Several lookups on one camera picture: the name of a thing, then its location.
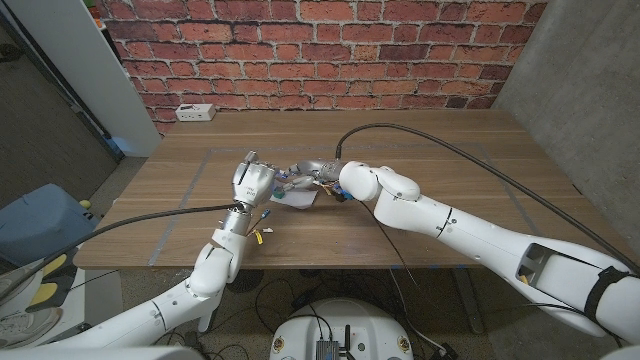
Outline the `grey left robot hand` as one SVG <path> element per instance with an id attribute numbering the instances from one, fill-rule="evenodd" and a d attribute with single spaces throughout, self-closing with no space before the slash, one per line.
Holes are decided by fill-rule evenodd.
<path id="1" fill-rule="evenodd" d="M 249 151 L 232 176 L 234 208 L 228 210 L 220 229 L 244 236 L 249 229 L 252 211 L 271 197 L 279 173 L 277 166 L 261 161 L 255 151 Z"/>

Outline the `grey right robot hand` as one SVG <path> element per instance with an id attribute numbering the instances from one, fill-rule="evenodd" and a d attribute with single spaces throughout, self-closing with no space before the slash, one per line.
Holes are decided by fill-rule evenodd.
<path id="1" fill-rule="evenodd" d="M 346 165 L 340 160 L 303 160 L 291 165 L 285 172 L 285 179 L 280 188 L 285 191 L 306 189 L 312 185 L 325 188 L 330 194 L 339 194 L 339 176 Z"/>

